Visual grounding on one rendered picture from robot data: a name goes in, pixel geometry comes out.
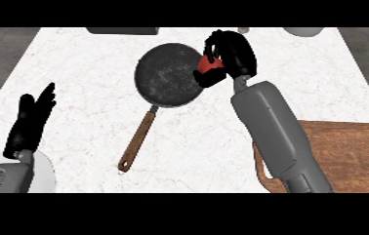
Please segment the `pale grey round bowl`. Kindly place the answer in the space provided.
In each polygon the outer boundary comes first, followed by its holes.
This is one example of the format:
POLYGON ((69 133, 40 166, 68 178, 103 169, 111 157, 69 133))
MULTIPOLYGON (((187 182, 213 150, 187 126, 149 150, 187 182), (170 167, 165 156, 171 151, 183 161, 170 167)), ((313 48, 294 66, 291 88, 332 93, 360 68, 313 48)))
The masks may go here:
POLYGON ((294 36, 314 37, 320 34, 323 27, 286 27, 283 30, 294 36))

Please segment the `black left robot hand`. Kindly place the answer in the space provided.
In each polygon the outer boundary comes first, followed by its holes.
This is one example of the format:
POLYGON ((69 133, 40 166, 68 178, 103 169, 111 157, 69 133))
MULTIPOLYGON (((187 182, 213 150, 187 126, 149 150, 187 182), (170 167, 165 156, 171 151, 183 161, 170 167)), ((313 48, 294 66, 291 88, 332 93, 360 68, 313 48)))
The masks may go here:
POLYGON ((16 159, 16 153, 22 150, 37 151, 43 128, 56 105, 53 91, 55 83, 50 83, 38 98, 34 98, 31 94, 21 96, 18 119, 9 133, 3 150, 3 156, 7 159, 16 159))

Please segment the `dark grey flat appliance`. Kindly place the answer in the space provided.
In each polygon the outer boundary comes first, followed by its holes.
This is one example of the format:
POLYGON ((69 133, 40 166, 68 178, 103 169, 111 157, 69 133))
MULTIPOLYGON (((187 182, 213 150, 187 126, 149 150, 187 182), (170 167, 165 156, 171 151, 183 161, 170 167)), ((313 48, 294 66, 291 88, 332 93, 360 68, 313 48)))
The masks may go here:
POLYGON ((156 35, 158 27, 87 27, 92 34, 156 35))

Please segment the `brown wooden cutting board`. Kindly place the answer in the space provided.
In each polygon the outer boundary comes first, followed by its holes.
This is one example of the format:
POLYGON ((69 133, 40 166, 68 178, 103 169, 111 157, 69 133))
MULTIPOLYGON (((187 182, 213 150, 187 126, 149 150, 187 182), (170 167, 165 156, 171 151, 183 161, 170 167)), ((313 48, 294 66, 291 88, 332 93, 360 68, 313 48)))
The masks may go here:
POLYGON ((311 154, 335 193, 369 193, 369 123, 304 121, 311 154))

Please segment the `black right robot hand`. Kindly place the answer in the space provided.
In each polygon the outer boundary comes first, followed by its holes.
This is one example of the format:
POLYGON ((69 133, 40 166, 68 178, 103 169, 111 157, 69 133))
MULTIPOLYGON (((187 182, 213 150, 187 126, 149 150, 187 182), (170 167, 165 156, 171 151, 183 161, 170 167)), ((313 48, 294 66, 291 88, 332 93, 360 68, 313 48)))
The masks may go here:
POLYGON ((257 75, 257 58, 245 36, 235 31, 213 32, 205 40, 204 55, 210 61, 218 58, 223 67, 213 68, 205 73, 193 71, 195 80, 202 88, 217 84, 226 76, 236 79, 241 76, 254 77, 257 75))

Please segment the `red bell pepper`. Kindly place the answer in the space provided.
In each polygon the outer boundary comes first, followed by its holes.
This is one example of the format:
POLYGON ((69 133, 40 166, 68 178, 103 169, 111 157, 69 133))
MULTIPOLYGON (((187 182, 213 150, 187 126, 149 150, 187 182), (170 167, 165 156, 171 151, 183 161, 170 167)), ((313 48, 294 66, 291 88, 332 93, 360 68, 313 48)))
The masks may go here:
POLYGON ((198 65, 198 71, 201 73, 205 73, 213 68, 220 68, 220 67, 223 67, 221 60, 218 58, 214 58, 214 61, 210 61, 208 56, 202 55, 198 65))

